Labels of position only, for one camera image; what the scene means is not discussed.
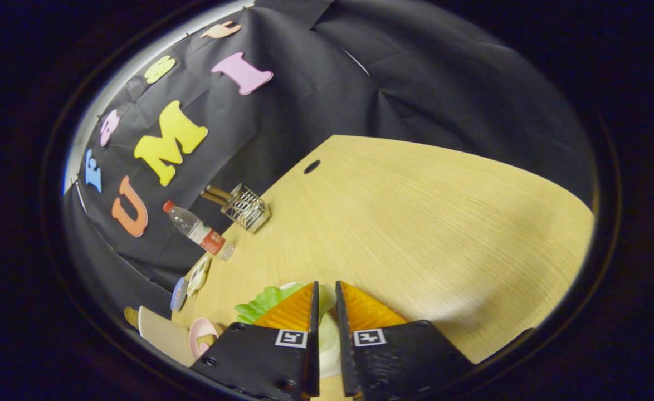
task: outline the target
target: black fabric backdrop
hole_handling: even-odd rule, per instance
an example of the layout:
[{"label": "black fabric backdrop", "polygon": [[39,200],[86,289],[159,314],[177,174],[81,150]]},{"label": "black fabric backdrop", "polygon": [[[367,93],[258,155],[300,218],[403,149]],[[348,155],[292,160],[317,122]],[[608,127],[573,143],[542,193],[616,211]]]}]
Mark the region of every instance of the black fabric backdrop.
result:
[{"label": "black fabric backdrop", "polygon": [[[102,169],[103,192],[85,185],[81,168],[65,195],[68,237],[92,266],[80,274],[117,312],[146,305],[168,316],[176,280],[203,254],[174,230],[162,211],[167,199],[223,231],[231,222],[199,197],[205,185],[230,190],[243,182],[263,193],[334,134],[491,158],[541,175],[591,206],[589,148],[574,112],[528,62],[470,23],[411,0],[258,0],[217,22],[229,20],[243,28],[227,38],[200,38],[202,30],[187,36],[157,56],[177,60],[159,81],[143,77],[154,60],[126,83],[87,145]],[[210,72],[237,51],[274,73],[248,96],[228,76]],[[160,136],[159,114],[174,100],[209,132],[163,187],[134,158],[134,147],[144,135]],[[99,130],[113,109],[121,122],[102,147]],[[111,216],[125,175],[148,210],[139,238]]]}]

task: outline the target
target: orange soft finger pad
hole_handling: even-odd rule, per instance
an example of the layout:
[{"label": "orange soft finger pad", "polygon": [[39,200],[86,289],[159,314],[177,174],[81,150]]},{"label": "orange soft finger pad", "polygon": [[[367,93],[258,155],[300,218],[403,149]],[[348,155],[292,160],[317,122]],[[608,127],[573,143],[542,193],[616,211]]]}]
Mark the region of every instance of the orange soft finger pad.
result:
[{"label": "orange soft finger pad", "polygon": [[308,284],[282,300],[256,320],[255,325],[284,330],[310,330],[314,285]]},{"label": "orange soft finger pad", "polygon": [[349,332],[403,325],[406,319],[357,287],[340,281],[349,319]]}]

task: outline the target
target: pink letter i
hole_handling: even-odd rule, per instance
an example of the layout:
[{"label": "pink letter i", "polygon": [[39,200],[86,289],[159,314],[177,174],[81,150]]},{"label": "pink letter i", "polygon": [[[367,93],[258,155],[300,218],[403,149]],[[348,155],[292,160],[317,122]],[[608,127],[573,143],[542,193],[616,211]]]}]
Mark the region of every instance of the pink letter i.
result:
[{"label": "pink letter i", "polygon": [[243,60],[243,52],[239,51],[216,64],[211,72],[222,72],[240,86],[238,93],[245,96],[260,88],[273,77],[271,71],[260,71]]}]

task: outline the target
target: light wood table surface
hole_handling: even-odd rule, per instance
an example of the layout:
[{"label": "light wood table surface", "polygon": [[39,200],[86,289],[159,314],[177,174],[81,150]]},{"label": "light wood table surface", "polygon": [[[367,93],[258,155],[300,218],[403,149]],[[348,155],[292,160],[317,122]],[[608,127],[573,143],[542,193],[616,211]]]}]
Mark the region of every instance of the light wood table surface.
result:
[{"label": "light wood table surface", "polygon": [[[594,223],[577,197],[520,168],[360,136],[330,137],[262,197],[271,219],[255,234],[225,231],[235,253],[213,259],[174,322],[227,326],[268,285],[344,280],[407,320],[430,320],[479,363],[556,307]],[[320,392],[345,399],[340,376]]]}]

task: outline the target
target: plastic bottle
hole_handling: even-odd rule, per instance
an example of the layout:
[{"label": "plastic bottle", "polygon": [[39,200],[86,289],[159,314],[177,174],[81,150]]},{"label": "plastic bottle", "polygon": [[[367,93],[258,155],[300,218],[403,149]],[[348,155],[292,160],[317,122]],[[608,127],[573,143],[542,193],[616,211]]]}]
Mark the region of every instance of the plastic bottle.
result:
[{"label": "plastic bottle", "polygon": [[164,204],[164,212],[169,214],[174,226],[201,248],[227,261],[235,250],[235,245],[226,241],[215,230],[207,226],[193,213],[175,206],[169,200]]}]

